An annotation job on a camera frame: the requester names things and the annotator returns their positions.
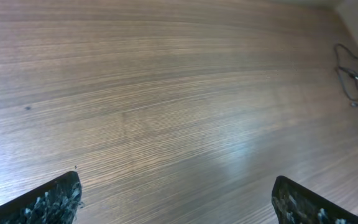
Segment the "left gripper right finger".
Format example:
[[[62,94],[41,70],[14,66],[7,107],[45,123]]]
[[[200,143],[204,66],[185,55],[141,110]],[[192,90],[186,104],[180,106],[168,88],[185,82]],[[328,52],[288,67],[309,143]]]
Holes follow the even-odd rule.
[[[280,224],[358,224],[358,216],[280,175],[272,189],[272,205]]]

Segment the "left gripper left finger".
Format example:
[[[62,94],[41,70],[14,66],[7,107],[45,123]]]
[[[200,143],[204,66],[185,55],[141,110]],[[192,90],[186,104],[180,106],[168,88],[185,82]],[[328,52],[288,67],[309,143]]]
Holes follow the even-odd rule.
[[[81,205],[77,172],[63,175],[0,206],[0,223],[72,224]]]

